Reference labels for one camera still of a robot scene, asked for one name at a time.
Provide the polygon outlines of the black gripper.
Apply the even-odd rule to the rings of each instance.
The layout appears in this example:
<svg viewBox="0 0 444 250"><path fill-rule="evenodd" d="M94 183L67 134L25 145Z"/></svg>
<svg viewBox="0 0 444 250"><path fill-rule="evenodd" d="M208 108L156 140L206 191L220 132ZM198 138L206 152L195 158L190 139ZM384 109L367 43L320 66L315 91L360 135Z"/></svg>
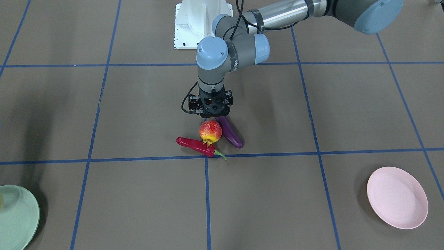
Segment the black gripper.
<svg viewBox="0 0 444 250"><path fill-rule="evenodd" d="M199 99L202 104L202 112L199 115L202 118L227 116L231 111L231 90L225 90L224 87L217 92L199 89Z"/></svg>

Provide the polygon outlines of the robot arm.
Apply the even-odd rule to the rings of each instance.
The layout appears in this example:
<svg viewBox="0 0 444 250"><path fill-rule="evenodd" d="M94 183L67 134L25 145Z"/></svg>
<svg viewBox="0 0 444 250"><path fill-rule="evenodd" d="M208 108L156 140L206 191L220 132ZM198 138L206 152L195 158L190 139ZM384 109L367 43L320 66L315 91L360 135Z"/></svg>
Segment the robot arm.
<svg viewBox="0 0 444 250"><path fill-rule="evenodd" d="M268 60L271 46L265 33L291 28L312 17L332 16L364 34L388 27L401 12L402 0L282 0L237 16L220 14L212 22L212 36L203 38L196 49L198 95L187 93L182 109L202 118L226 116L232 92L225 90L229 72Z"/></svg>

